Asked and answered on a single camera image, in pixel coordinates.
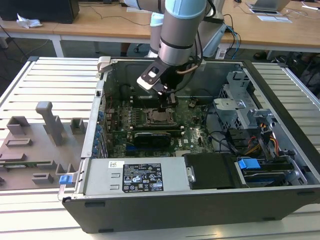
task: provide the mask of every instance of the floor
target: floor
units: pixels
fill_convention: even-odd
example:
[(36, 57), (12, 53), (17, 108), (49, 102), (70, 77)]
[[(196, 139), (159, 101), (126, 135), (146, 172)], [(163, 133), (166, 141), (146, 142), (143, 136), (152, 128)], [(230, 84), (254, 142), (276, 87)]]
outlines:
[[(43, 39), (15, 38), (14, 41), (27, 56), (56, 57), (54, 46), (51, 41)], [(128, 50), (128, 57), (144, 57), (149, 51), (149, 45), (144, 44), (139, 52), (135, 53), (136, 44), (131, 44)], [(100, 42), (100, 53), (95, 53), (94, 43), (90, 41), (62, 41), (63, 51), (68, 58), (98, 58), (100, 56), (120, 56), (120, 43)], [(253, 61), (256, 50), (239, 51), (239, 56), (235, 59), (246, 59)], [(13, 41), (8, 43), (8, 49), (0, 48), (0, 95), (7, 89), (11, 81), (15, 78), (26, 59)]]

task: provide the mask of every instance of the circuit board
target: circuit board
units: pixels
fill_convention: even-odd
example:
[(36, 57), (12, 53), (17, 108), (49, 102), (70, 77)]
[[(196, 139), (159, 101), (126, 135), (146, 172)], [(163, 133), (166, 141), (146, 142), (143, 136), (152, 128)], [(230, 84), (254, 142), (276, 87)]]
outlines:
[[(108, 157), (180, 157), (186, 153), (213, 152), (203, 125), (206, 106), (195, 105), (190, 108), (189, 104), (189, 99), (180, 99), (177, 107), (158, 113), (156, 108), (146, 107), (147, 104), (135, 107), (132, 101), (114, 101), (112, 108), (106, 111), (108, 119), (107, 125), (104, 125), (109, 138)], [(169, 146), (135, 147), (137, 133), (163, 132), (171, 135)]]

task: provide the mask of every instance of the motherboard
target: motherboard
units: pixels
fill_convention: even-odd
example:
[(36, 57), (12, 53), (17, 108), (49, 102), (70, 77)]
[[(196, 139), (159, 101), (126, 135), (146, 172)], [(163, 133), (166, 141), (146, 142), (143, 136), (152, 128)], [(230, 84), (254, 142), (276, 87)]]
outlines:
[(181, 157), (214, 151), (205, 131), (207, 105), (183, 98), (164, 112), (154, 106), (145, 99), (112, 101), (107, 97), (98, 123), (103, 133), (96, 157)]

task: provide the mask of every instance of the warning label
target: warning label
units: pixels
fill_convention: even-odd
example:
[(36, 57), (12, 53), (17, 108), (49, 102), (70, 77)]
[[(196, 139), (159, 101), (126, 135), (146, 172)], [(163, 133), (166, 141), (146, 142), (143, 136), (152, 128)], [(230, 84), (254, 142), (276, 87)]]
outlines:
[(163, 191), (160, 163), (124, 164), (122, 191), (125, 193)]

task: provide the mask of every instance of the blue latch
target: blue latch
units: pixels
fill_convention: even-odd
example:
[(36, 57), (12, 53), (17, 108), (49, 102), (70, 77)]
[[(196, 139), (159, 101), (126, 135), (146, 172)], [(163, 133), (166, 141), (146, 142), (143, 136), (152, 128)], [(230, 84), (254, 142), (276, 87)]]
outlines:
[(242, 158), (238, 161), (241, 169), (260, 169), (261, 166), (256, 158)]
[(61, 176), (60, 179), (59, 179), (59, 184), (60, 184), (60, 185), (63, 185), (63, 184), (65, 184), (65, 185), (73, 184), (73, 183), (72, 183), (72, 176), (70, 176), (70, 175), (63, 175), (63, 176)]

